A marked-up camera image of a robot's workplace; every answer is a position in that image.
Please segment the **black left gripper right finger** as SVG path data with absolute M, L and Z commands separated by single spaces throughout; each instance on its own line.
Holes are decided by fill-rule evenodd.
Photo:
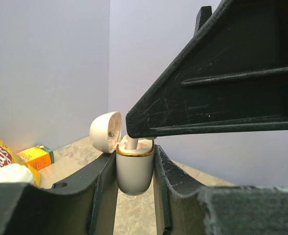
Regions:
M 159 235 L 288 235 L 288 187 L 211 187 L 156 145 L 154 204 Z

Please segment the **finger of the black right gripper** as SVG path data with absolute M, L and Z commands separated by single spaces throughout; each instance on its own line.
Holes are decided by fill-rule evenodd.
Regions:
M 126 115 L 132 138 L 288 130 L 288 0 L 223 0 Z
M 202 6 L 197 13 L 196 22 L 195 22 L 195 35 L 201 27 L 205 24 L 205 22 L 211 17 L 212 15 L 212 7 L 211 6 Z

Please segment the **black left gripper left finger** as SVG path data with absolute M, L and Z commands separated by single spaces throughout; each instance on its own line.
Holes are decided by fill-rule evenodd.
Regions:
M 0 183 L 0 235 L 111 235 L 117 197 L 115 153 L 49 189 Z

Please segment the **beige earbud case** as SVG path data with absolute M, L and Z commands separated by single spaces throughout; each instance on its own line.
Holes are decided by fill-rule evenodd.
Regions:
M 90 141 L 95 149 L 115 154 L 119 189 L 127 195 L 137 196 L 147 191 L 151 184 L 155 144 L 152 138 L 139 138 L 137 149 L 126 150 L 127 136 L 122 136 L 119 111 L 98 116 L 89 130 Z

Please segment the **white stem earbud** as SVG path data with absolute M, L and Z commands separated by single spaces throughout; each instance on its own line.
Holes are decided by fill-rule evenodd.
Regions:
M 137 149 L 137 145 L 138 145 L 138 139 L 133 139 L 127 136 L 127 142 L 125 144 L 126 150 L 135 150 Z

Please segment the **orange juice carton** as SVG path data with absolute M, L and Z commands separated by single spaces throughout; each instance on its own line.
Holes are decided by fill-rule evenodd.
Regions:
M 18 152 L 18 156 L 36 170 L 43 169 L 54 163 L 54 152 L 44 145 L 38 145 Z

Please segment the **long green white cabbage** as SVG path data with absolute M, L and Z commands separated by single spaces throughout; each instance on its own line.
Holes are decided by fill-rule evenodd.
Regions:
M 34 184 L 34 176 L 24 165 L 9 164 L 0 168 L 0 183 Z

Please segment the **yellow Lays chip bag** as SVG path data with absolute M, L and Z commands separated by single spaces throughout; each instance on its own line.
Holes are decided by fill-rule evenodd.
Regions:
M 33 185 L 39 186 L 41 180 L 41 174 L 26 163 L 17 153 L 11 150 L 1 139 L 0 139 L 0 168 L 10 164 L 20 164 L 26 166 L 34 176 L 35 183 Z

